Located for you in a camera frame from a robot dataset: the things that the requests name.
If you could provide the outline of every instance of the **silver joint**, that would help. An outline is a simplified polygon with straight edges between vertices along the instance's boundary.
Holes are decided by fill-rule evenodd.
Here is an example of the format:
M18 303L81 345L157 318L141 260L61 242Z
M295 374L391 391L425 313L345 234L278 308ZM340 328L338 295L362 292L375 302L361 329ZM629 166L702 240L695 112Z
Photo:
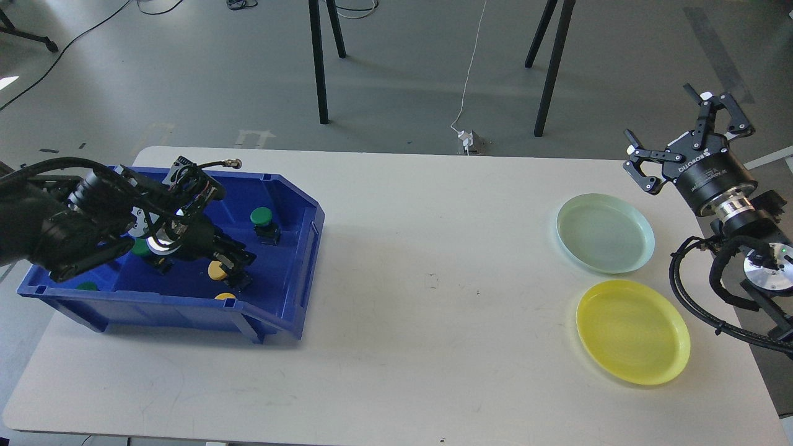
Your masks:
M726 222L732 217L747 210L754 210L754 206L752 206L752 203L750 203L749 199L743 194L731 196L715 208L716 217L722 222Z

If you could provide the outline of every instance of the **yellow plate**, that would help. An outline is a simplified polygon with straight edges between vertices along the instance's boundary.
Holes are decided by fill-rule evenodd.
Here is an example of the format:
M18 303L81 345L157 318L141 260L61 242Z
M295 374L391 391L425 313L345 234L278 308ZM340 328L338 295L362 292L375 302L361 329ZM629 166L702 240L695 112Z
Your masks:
M688 328L675 307L630 280L590 288L578 304L576 326L589 355L630 383L666 383L683 371L691 353Z

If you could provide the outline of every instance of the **green button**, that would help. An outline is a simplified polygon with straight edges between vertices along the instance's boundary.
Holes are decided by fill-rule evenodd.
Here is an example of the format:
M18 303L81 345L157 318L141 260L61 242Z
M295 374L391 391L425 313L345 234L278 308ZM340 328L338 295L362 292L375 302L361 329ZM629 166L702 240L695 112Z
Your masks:
M96 283L93 282L83 282L77 285L76 290L84 290L84 291L99 291L99 287Z
M151 254L151 251L149 251L148 245L144 239L135 239L135 244L132 246L132 254L145 257Z
M270 208L258 207L251 212L251 223L257 226L267 226L273 220L273 211Z

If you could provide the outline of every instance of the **black cable on floor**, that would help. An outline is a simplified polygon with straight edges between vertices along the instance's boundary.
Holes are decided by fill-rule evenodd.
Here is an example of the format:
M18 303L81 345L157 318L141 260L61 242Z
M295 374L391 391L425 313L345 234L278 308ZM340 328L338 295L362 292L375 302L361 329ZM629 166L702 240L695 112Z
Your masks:
M39 80L37 80L36 82L34 82L34 83L33 83L33 85L31 85L30 87L27 87L27 88L25 88L25 90L24 90L24 91L22 91L20 94L17 94L16 96L14 96L14 97L13 97L13 99L11 99L10 101L8 101L8 102L6 102L5 104L3 104L3 106L2 106L2 107L0 107L0 111L3 111L3 110L4 110L4 109L7 107L7 106L11 105L11 103L12 103L12 102L14 102L14 101L16 101L17 99L19 99L19 98L20 98L20 97L21 97L23 94L27 93L28 91L31 91L31 89L32 89L32 88L34 88L36 85L38 85L38 84L39 84L39 82L43 81L43 80L44 80L44 78L46 78L46 77L47 77L47 75L48 75L48 74L50 74L50 71L52 71L52 69L53 69L53 68L55 68L55 65L58 63L58 61L60 60L60 58L61 58L61 57L63 57L63 55L64 55L64 54L66 54L66 50L68 50L68 49L69 49L69 47L71 46L71 44L73 44L74 42L76 42L76 41L77 41L77 39L79 39L80 37L83 37L83 36L85 36L87 33L89 33L89 32L91 32L91 31L95 30L96 28L98 28L100 25L102 25L102 24L103 24L103 23L105 23L106 21L110 20L111 18L113 18L113 17L116 17L116 14L120 13L120 12L121 12L121 10L122 10L122 9L124 9L124 8L125 8L125 7L126 7L128 4L129 4L129 2L130 2L130 1L132 1L132 0L127 0L126 2L124 2L124 5L122 5L122 6L121 6L121 8L119 8L119 9L118 9L116 12L114 12L112 15L110 15L110 17L107 17L105 20L103 20L103 21L100 21L99 23L97 23L96 25L94 25L94 26L92 26L91 28L87 29L86 31L83 31L83 32L82 32L82 34L80 34L79 36L77 36L77 37L75 37L74 39L72 39L72 40L71 40L71 42L69 42L69 44L68 44L68 45L66 45L66 47L64 47L64 48L61 50L60 54L58 55L58 58L57 58L57 59L55 59L55 62L53 62L53 63L52 63L52 66L50 66L50 68L47 70L47 72L45 72L45 73L44 73L44 74L43 74L43 75L42 75L42 76L39 78Z
M175 10L175 9L176 9L176 7L177 7L177 6L179 6L179 3L182 3L182 0L179 0L178 2L176 2L176 4L175 4L175 5L173 5L172 7L168 8L167 10L160 11L160 12L158 12L158 13L148 13L148 12L146 12L146 11L144 11L144 10L142 10L142 9L140 8L140 0L136 0L136 1L137 1L137 3L138 3L138 10L139 10L141 13L144 13L144 14L146 14L146 15L148 15L148 16L159 16L159 15L162 15L162 14L165 14L165 13L169 13L169 12L171 12L172 10Z

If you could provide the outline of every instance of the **white table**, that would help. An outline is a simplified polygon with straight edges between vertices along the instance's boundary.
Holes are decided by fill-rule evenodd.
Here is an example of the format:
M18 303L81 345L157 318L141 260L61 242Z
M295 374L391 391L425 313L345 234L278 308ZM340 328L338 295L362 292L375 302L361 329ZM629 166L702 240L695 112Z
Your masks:
M619 161L149 148L165 166L238 157L283 174L327 220L304 338L119 327L57 313L6 407L12 429L342 445L784 444L749 348L686 313L668 254L700 233L672 187L650 197ZM680 309L686 370L654 388L601 371L577 339L578 267L553 223L600 192L639 208L656 254L621 275ZM684 263L720 317L710 257Z

